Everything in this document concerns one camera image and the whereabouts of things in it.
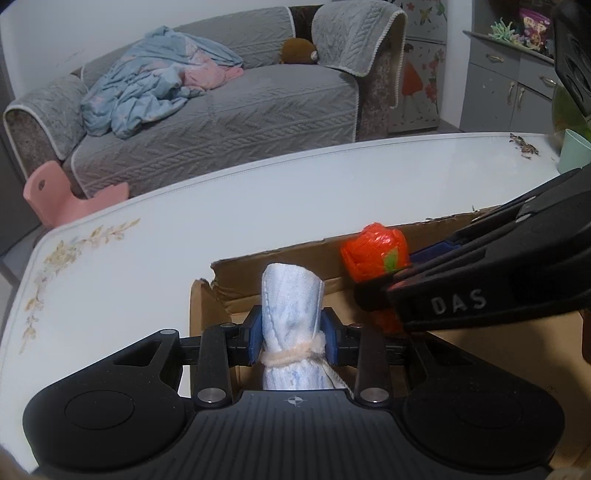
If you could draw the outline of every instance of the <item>white letter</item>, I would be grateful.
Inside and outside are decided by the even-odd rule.
[[[474,308],[476,310],[480,310],[486,306],[486,299],[484,297],[479,296],[482,293],[482,290],[477,288],[476,290],[472,290],[470,292],[470,298],[476,302]]]
[[[443,301],[443,298],[435,297],[434,299],[431,299],[431,305],[433,305],[433,311],[435,314],[441,315],[445,312],[445,302]]]
[[[453,303],[453,313],[455,313],[458,309],[462,309],[464,312],[468,309],[468,307],[466,307],[464,302],[462,302],[462,299],[459,297],[459,295],[457,293],[453,294],[452,303]]]

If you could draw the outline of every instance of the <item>gold floral pattern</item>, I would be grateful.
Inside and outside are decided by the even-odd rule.
[[[107,229],[103,229],[101,225],[95,228],[86,238],[74,237],[67,244],[63,240],[57,244],[56,249],[44,260],[44,267],[34,280],[36,288],[35,296],[29,299],[25,305],[25,311],[28,312],[28,317],[25,320],[25,331],[22,334],[20,353],[25,351],[29,340],[34,340],[37,336],[34,325],[39,321],[37,313],[43,310],[44,294],[50,281],[56,278],[62,270],[72,265],[82,255],[86,247],[90,246],[94,249],[103,244],[106,245],[113,240],[123,240],[125,231],[138,223],[139,218],[133,222],[110,226]]]

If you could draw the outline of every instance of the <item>sofa seat cushion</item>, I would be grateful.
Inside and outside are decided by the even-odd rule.
[[[358,86],[318,65],[270,65],[193,98],[126,140],[86,136],[72,171],[87,196],[127,181],[133,196],[223,168],[355,141]]]

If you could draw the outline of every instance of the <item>crosshair symbol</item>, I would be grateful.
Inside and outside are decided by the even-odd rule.
[[[293,397],[289,397],[289,398],[286,400],[286,402],[289,402],[289,403],[291,403],[291,404],[292,404],[294,407],[299,407],[299,406],[300,406],[300,403],[303,403],[303,402],[305,402],[305,401],[306,401],[306,400],[304,400],[303,398],[301,398],[301,397],[298,397],[298,396],[296,396],[296,395],[294,395]]]

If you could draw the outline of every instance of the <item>white table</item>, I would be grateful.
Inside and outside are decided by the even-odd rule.
[[[558,156],[545,138],[526,139],[539,157],[521,156],[508,134],[425,135],[285,155],[53,230],[31,256],[0,345],[0,443],[35,468],[21,424],[30,398],[156,330],[188,335],[191,284],[212,279],[213,261],[371,222],[412,223],[507,202],[558,175]],[[121,240],[110,227],[119,228]],[[54,257],[55,275],[47,258],[61,242],[66,253]],[[78,249],[75,261],[67,257],[70,244]],[[23,342],[31,313],[35,337]],[[181,394],[188,393],[184,376]]]

